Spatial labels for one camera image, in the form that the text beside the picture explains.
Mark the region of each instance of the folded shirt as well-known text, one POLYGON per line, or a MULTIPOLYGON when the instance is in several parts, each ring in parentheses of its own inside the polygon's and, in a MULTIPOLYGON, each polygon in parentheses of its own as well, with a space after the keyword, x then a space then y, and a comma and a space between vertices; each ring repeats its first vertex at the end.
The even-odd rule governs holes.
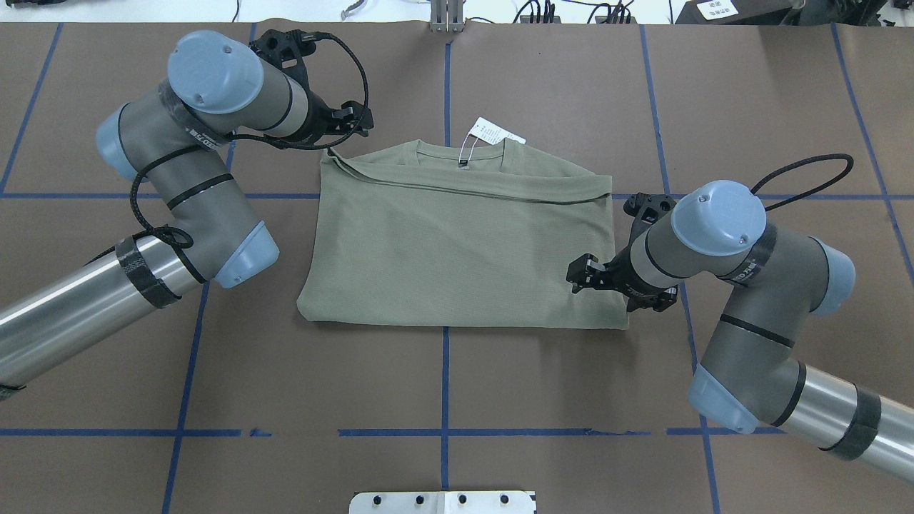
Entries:
POLYGON ((321 160, 310 321, 450 327, 626 328, 623 297, 571 293, 570 262, 615 255, 612 178, 505 139, 413 141, 321 160), (465 158, 469 151, 464 150, 465 158))

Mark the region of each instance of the white paper tag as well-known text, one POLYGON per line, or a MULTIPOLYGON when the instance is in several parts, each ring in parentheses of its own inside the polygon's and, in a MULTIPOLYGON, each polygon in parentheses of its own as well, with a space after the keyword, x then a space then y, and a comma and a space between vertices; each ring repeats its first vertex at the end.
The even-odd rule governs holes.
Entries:
POLYGON ((489 145, 498 145, 505 138, 514 139, 522 145, 526 144, 526 139, 523 137, 517 134, 511 134, 502 127, 482 117, 476 120, 476 124, 470 129, 470 135, 475 135, 489 145))
POLYGON ((730 0, 712 0, 711 2, 705 2, 704 4, 696 4, 696 7, 701 11, 701 16, 704 16, 705 19, 708 20, 739 14, 739 11, 733 6, 733 2, 730 2, 730 0))

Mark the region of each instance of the green shirt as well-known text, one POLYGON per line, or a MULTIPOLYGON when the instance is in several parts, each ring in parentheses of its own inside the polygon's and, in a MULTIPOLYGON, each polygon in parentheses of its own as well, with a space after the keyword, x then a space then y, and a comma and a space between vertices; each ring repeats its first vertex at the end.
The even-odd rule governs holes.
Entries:
POLYGON ((450 327, 626 328, 623 297, 571 293, 570 262, 615 255, 612 178, 505 139, 413 141, 321 160, 311 321, 450 327))

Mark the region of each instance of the white mounting plate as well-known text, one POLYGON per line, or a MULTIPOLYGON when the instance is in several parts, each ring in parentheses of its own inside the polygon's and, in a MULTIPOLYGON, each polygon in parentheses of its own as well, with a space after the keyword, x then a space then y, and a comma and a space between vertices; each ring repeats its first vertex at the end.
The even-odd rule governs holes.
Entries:
POLYGON ((359 493, 349 502, 349 514, 535 514, 535 497, 532 491, 359 493))

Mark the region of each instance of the t-shirt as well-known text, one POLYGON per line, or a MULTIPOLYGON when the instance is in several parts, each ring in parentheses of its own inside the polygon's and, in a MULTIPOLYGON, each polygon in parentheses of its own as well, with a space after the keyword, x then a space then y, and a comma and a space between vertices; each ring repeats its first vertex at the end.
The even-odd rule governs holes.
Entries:
POLYGON ((321 160, 310 321, 450 327, 626 328, 621 294, 571 293, 570 262, 615 255, 612 178, 510 139, 412 141, 321 160))

